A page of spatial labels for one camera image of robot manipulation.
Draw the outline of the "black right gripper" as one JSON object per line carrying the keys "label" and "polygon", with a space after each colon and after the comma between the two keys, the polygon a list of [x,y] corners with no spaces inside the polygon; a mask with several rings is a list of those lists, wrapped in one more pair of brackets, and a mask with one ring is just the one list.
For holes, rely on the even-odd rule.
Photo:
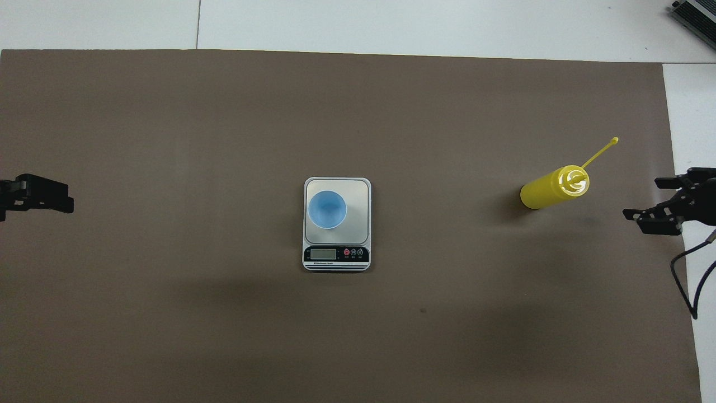
{"label": "black right gripper", "polygon": [[672,213],[675,202],[664,201],[647,209],[622,209],[624,219],[637,223],[647,235],[678,236],[682,222],[698,221],[715,225],[715,168],[691,167],[684,174],[657,177],[655,186],[662,190],[682,190],[684,204],[678,215]]}

